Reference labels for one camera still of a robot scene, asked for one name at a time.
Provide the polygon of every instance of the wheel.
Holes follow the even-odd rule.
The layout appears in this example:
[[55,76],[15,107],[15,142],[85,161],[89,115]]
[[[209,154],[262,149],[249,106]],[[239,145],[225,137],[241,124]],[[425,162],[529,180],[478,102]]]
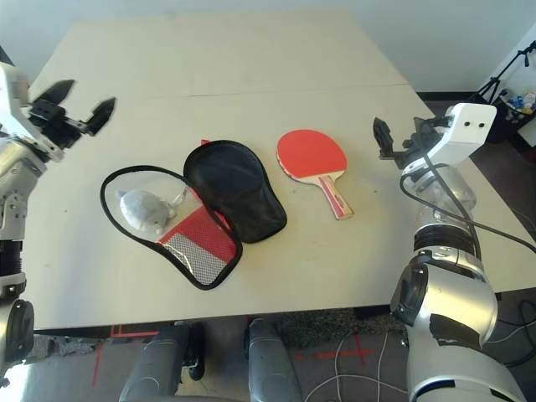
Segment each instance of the wheel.
[[190,327],[190,343],[196,364],[190,367],[188,374],[193,381],[199,381],[204,376],[204,346],[205,333],[203,324],[196,322]]

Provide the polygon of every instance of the tabletop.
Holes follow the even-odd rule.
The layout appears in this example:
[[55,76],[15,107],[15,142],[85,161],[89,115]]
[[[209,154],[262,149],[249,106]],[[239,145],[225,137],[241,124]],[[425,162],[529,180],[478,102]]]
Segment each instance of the tabletop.
[[[77,84],[64,106],[85,118],[117,97],[111,121],[49,163],[30,197],[24,294],[37,329],[386,304],[412,253],[418,205],[399,170],[378,159],[372,125],[396,146],[430,111],[344,12],[165,15],[77,23],[33,83]],[[289,179],[276,161],[284,133],[311,128],[348,158],[338,189],[355,215],[336,221],[320,189]],[[181,173],[201,139],[230,139],[263,162],[288,224],[244,245],[212,291],[119,233],[99,203],[102,180],[133,164]],[[461,174],[477,195],[475,220],[530,240],[471,161]],[[536,286],[533,256],[478,231],[495,291]]]

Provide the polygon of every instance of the white wall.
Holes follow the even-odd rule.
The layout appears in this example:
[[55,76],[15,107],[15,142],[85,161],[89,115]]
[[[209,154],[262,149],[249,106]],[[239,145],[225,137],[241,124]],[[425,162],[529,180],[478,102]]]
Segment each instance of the white wall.
[[80,19],[282,8],[350,10],[416,90],[475,90],[536,15],[534,0],[0,0],[0,44],[32,80]]
[[[490,74],[496,75],[504,66],[510,61],[510,59],[516,55],[518,50],[527,48],[534,40],[536,40],[536,23],[527,31],[527,33],[521,38],[521,40],[512,48],[510,53],[504,58],[504,60],[497,66],[497,68]],[[507,87],[514,92],[523,95],[530,90],[536,90],[536,51],[533,51],[528,55],[529,67],[525,67],[525,58],[519,57],[515,64],[501,77],[500,88]],[[526,126],[519,130],[521,137],[525,139],[532,147],[536,147],[536,118],[530,121]]]

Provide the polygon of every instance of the wooden paddle handle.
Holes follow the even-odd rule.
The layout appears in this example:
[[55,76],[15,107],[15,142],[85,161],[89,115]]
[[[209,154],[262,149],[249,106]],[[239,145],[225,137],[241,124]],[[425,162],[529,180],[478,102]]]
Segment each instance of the wooden paddle handle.
[[332,211],[337,219],[349,218],[353,215],[353,211],[343,198],[343,196],[335,188],[335,182],[329,176],[319,176],[320,188],[326,194],[327,200],[332,207]]

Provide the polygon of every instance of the white plush animal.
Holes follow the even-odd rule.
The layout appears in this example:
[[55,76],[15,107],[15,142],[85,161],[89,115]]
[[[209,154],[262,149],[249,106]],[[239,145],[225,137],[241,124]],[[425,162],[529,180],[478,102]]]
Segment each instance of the white plush animal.
[[175,216],[170,203],[146,190],[118,191],[117,196],[126,222],[134,229],[161,235],[168,221]]

